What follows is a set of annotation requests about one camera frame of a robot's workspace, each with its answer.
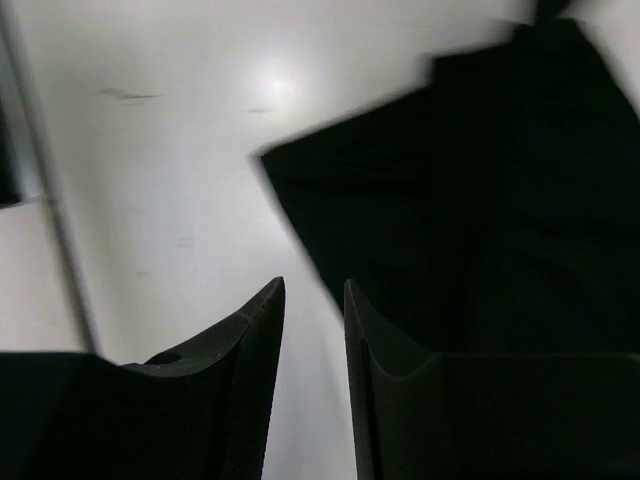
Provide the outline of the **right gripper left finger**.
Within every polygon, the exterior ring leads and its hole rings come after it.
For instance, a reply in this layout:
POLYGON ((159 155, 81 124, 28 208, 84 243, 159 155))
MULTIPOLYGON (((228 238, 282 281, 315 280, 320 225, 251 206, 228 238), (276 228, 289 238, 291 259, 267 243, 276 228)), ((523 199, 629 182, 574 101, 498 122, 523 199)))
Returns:
POLYGON ((258 479, 284 324, 276 278, 147 362, 1 356, 5 479, 258 479))

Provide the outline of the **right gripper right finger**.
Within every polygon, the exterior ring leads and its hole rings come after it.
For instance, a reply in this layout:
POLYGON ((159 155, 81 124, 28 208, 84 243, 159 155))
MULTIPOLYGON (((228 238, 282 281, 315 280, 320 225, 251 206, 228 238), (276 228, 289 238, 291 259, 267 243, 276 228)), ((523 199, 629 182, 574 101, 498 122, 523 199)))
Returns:
POLYGON ((345 340, 361 479, 635 479, 631 354, 430 352, 353 282, 345 340))

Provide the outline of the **black shorts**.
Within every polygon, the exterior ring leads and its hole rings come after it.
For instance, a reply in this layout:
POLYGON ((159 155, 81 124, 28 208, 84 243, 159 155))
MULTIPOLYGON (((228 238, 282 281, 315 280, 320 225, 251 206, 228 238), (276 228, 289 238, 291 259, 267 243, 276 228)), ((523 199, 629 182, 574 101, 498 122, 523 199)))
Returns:
POLYGON ((571 19, 259 157, 335 300, 427 348, 639 348, 639 120, 571 19))

